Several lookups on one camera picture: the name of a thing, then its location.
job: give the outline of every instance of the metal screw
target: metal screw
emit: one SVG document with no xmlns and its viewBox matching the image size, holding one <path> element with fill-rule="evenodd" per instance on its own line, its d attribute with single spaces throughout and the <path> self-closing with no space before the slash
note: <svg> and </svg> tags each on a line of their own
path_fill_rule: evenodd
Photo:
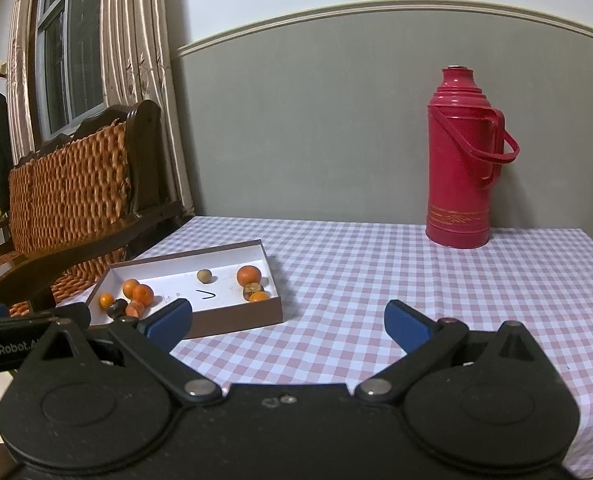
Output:
<svg viewBox="0 0 593 480">
<path fill-rule="evenodd" d="M 358 385 L 364 393 L 368 394 L 369 396 L 373 395 L 385 395 L 387 392 L 391 390 L 391 383 L 390 381 L 386 381 L 385 379 L 368 379 Z"/>
<path fill-rule="evenodd" d="M 294 404 L 298 399 L 296 399 L 296 397 L 294 397 L 293 395 L 284 395 L 280 398 L 280 401 L 283 404 Z"/>
<path fill-rule="evenodd" d="M 191 396 L 203 397 L 213 393 L 216 389 L 216 384 L 209 379 L 193 379 L 185 384 L 185 391 Z"/>
</svg>

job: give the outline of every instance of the thermos handle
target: thermos handle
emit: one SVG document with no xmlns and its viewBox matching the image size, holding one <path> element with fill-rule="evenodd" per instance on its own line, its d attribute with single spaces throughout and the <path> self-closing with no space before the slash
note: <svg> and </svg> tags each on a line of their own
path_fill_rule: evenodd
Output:
<svg viewBox="0 0 593 480">
<path fill-rule="evenodd" d="M 478 148 L 472 146 L 469 142 L 467 142 L 467 139 L 465 139 L 463 134 L 459 132 L 458 129 L 447 119 L 447 117 L 443 115 L 441 110 L 435 106 L 429 107 L 432 117 L 435 118 L 445 129 L 445 131 L 452 136 L 452 139 L 456 141 L 456 143 L 461 147 L 462 150 L 464 150 L 465 153 L 468 153 L 468 155 L 478 158 L 483 162 L 489 162 L 490 164 L 508 164 L 516 158 L 520 148 L 518 147 L 518 142 L 516 142 L 516 140 L 506 132 L 505 117 L 503 117 L 503 114 L 495 108 L 492 108 L 491 110 L 494 111 L 494 117 L 488 118 L 488 120 L 494 124 L 496 130 L 494 134 L 494 147 L 497 153 L 484 152 L 483 150 L 479 150 Z M 507 142 L 512 148 L 513 151 L 511 153 L 503 153 L 505 142 Z"/>
</svg>

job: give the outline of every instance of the wooden chair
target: wooden chair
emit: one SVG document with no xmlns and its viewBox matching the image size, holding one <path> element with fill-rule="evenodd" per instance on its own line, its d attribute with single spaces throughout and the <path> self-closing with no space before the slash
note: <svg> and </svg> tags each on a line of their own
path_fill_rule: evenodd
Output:
<svg viewBox="0 0 593 480">
<path fill-rule="evenodd" d="M 107 108 L 10 172 L 0 303 L 13 316 L 93 285 L 126 251 L 140 252 L 161 222 L 179 218 L 164 176 L 160 113 L 153 101 Z"/>
</svg>

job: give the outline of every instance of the window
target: window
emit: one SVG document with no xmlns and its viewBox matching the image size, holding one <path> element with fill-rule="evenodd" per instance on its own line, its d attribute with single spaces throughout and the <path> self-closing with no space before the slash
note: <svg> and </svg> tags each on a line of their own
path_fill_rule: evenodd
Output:
<svg viewBox="0 0 593 480">
<path fill-rule="evenodd" d="M 100 0 L 39 0 L 36 92 L 41 136 L 72 133 L 103 108 Z"/>
</svg>

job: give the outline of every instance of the written mark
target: written mark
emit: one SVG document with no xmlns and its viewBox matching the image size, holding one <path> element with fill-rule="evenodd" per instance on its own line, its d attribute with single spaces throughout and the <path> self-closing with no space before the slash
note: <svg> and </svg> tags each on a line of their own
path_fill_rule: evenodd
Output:
<svg viewBox="0 0 593 480">
<path fill-rule="evenodd" d="M 212 298 L 216 297 L 216 294 L 214 292 L 208 292 L 206 290 L 198 290 L 196 289 L 197 292 L 202 292 L 203 294 L 209 294 L 210 296 L 206 297 L 206 298 L 201 298 L 201 300 L 211 300 Z"/>
</svg>

